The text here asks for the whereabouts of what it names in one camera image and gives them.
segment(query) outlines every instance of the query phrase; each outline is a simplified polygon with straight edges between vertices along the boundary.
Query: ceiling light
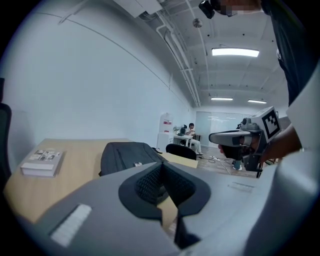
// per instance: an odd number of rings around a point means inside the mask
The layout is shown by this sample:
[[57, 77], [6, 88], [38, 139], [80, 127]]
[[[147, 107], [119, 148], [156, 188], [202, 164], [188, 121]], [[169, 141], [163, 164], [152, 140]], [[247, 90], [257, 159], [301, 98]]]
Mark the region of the ceiling light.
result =
[[253, 99], [249, 99], [248, 102], [253, 102], [253, 103], [261, 103], [261, 104], [266, 104], [266, 101], [260, 101], [260, 100], [253, 100]]
[[233, 101], [234, 98], [211, 98], [212, 101]]
[[250, 56], [258, 57], [258, 50], [242, 49], [242, 48], [212, 48], [212, 55], [241, 55], [241, 56]]

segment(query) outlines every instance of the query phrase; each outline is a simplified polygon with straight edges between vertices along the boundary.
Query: white pipe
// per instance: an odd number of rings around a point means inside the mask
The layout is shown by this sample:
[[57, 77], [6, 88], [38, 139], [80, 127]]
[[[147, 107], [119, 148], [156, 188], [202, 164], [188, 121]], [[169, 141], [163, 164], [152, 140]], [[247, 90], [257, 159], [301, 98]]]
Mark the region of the white pipe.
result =
[[[180, 70], [183, 70], [183, 68], [184, 68], [184, 67], [183, 67], [183, 64], [182, 64], [182, 62], [181, 62], [178, 54], [175, 52], [175, 48], [173, 47], [172, 43], [171, 43], [169, 40], [166, 41], [166, 39], [163, 37], [163, 35], [162, 35], [161, 32], [160, 32], [160, 29], [162, 29], [162, 28], [164, 28], [164, 27], [167, 27], [167, 26], [166, 26], [166, 25], [158, 26], [158, 27], [156, 28], [156, 32], [157, 32], [157, 33], [159, 34], [159, 36], [164, 40], [164, 42], [166, 43], [166, 46], [167, 46], [167, 47], [169, 48], [169, 50], [171, 51], [171, 53], [172, 53], [172, 55], [173, 55], [176, 63], [178, 64], [179, 69], [180, 69]], [[189, 88], [189, 91], [190, 91], [190, 93], [191, 93], [191, 96], [192, 96], [194, 102], [195, 102], [196, 105], [197, 105], [197, 101], [196, 101], [196, 98], [195, 98], [195, 96], [194, 96], [194, 92], [193, 92], [193, 90], [191, 89], [190, 81], [189, 81], [189, 79], [186, 78], [185, 72], [182, 72], [182, 75], [183, 75], [183, 78], [184, 78], [184, 80], [185, 80], [185, 82], [186, 82], [186, 85], [187, 85], [188, 88]]]
[[[195, 12], [194, 10], [192, 9], [191, 7], [191, 4], [189, 2], [189, 0], [185, 0], [186, 4], [188, 5], [190, 11], [191, 11], [191, 14], [193, 16], [193, 19], [196, 18], [196, 15], [195, 15]], [[202, 48], [203, 48], [203, 52], [204, 52], [204, 59], [205, 59], [205, 66], [206, 66], [206, 76], [207, 76], [207, 79], [208, 79], [208, 90], [210, 89], [210, 81], [209, 81], [209, 67], [208, 67], [208, 60], [207, 60], [207, 51], [206, 51], [206, 47], [205, 47], [205, 41], [202, 37], [202, 34], [201, 34], [201, 31], [200, 31], [200, 28], [198, 28], [198, 32], [199, 32], [199, 35], [200, 35], [200, 39], [201, 39], [201, 43], [202, 43]]]
[[[179, 41], [178, 41], [178, 39], [177, 39], [177, 37], [175, 35], [174, 29], [170, 26], [170, 24], [166, 21], [166, 19], [163, 17], [163, 15], [160, 12], [157, 12], [157, 14], [158, 14], [160, 20], [162, 21], [162, 23], [164, 25], [166, 25], [167, 28], [169, 29], [170, 34], [171, 34], [171, 38], [172, 38], [174, 44], [176, 45], [176, 47], [178, 48], [178, 50], [179, 50], [179, 52], [180, 52], [180, 54], [181, 54], [181, 56], [183, 58], [184, 63], [186, 64], [187, 68], [191, 69], [192, 67], [190, 66], [189, 61], [188, 61], [188, 59], [187, 59], [187, 57], [186, 57], [186, 55], [185, 55], [185, 53], [184, 53], [184, 51], [183, 51], [183, 49], [181, 47], [181, 44], [179, 43]], [[200, 98], [199, 98], [199, 94], [198, 94], [198, 90], [197, 90], [197, 86], [196, 86], [194, 75], [193, 75], [191, 70], [189, 70], [189, 73], [190, 73], [190, 76], [191, 76], [192, 87], [193, 87], [193, 89], [195, 91], [197, 102], [200, 103]]]

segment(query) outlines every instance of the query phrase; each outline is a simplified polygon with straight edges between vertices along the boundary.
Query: person's arm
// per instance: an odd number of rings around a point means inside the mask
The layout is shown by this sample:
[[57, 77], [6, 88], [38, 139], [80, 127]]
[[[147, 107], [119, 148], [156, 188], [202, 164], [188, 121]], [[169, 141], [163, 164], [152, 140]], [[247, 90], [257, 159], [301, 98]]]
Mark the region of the person's arm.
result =
[[[252, 137], [251, 147], [256, 149], [258, 147], [259, 138]], [[224, 151], [221, 145], [218, 145], [220, 152], [223, 154]], [[296, 152], [301, 148], [299, 137], [296, 133], [295, 128], [290, 124], [287, 129], [276, 136], [268, 145], [263, 155], [261, 156], [260, 162], [265, 162], [268, 159], [283, 158], [286, 155]]]

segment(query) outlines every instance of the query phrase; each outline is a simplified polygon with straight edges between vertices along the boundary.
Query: black office chair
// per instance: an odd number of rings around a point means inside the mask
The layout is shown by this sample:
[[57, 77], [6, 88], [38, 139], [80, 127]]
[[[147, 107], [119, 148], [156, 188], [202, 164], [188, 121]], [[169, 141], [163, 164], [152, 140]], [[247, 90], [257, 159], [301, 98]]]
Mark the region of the black office chair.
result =
[[188, 158], [192, 160], [197, 159], [196, 153], [189, 147], [187, 146], [182, 146], [182, 145], [177, 145], [177, 144], [168, 144], [165, 147], [165, 151], [167, 153], [183, 157], [183, 158]]
[[8, 136], [11, 122], [11, 109], [0, 103], [0, 189], [3, 191], [11, 176], [8, 160]]

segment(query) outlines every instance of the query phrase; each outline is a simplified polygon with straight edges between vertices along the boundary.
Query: desk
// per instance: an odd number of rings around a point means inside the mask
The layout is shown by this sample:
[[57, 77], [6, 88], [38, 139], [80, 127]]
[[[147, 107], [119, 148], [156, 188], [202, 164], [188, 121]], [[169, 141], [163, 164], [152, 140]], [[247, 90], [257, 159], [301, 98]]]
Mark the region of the desk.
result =
[[[109, 142], [129, 142], [128, 139], [44, 139], [35, 149], [53, 148], [64, 151], [61, 168], [54, 178], [24, 176], [20, 165], [9, 178], [4, 195], [12, 210], [32, 223], [53, 204], [85, 183], [98, 179], [101, 156]], [[198, 161], [170, 153], [161, 154], [170, 162], [196, 168]], [[177, 208], [168, 197], [158, 205], [163, 212], [163, 227], [168, 228], [177, 215]]]
[[192, 140], [193, 136], [189, 136], [189, 135], [183, 135], [183, 136], [174, 135], [173, 137], [177, 138], [179, 140], [186, 140], [186, 143], [185, 143], [186, 146], [188, 146], [189, 140], [190, 140], [189, 148], [191, 148], [191, 140]]

